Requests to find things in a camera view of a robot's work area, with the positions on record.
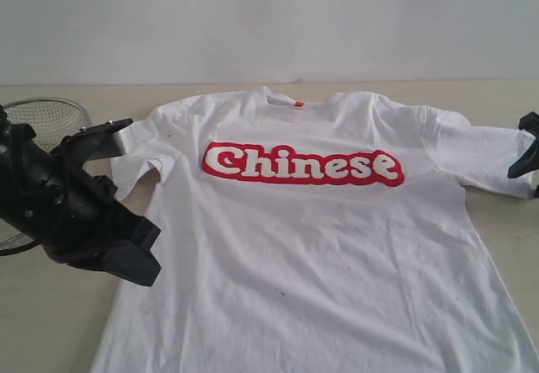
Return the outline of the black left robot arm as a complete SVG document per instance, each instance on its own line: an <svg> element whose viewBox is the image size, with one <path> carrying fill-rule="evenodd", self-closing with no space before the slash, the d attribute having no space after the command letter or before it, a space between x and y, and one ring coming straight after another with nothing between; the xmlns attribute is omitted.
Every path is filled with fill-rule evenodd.
<svg viewBox="0 0 539 373"><path fill-rule="evenodd" d="M152 285L161 266L151 253L160 229L116 198L117 187L83 166L110 158L103 145L132 119L65 136L50 152L35 144L29 124L1 113L1 218L59 264Z"/></svg>

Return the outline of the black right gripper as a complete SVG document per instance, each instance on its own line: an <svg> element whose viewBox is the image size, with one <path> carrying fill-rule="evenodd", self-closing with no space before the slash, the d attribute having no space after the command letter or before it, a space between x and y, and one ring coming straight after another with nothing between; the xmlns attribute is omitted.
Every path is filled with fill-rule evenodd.
<svg viewBox="0 0 539 373"><path fill-rule="evenodd" d="M535 111L522 116L519 120L518 129L539 137L539 114ZM528 173L537 171L539 168L539 141L536 138L524 154L513 163L507 173L509 179L517 179Z"/></svg>

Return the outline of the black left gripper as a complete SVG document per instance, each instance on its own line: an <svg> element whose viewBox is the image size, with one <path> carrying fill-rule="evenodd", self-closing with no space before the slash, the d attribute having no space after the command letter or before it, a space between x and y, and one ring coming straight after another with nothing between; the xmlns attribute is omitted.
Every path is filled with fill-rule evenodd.
<svg viewBox="0 0 539 373"><path fill-rule="evenodd" d="M105 272L136 285L153 285L161 265L150 253L161 229L114 198L105 176L46 162L33 167L40 243L59 264Z"/></svg>

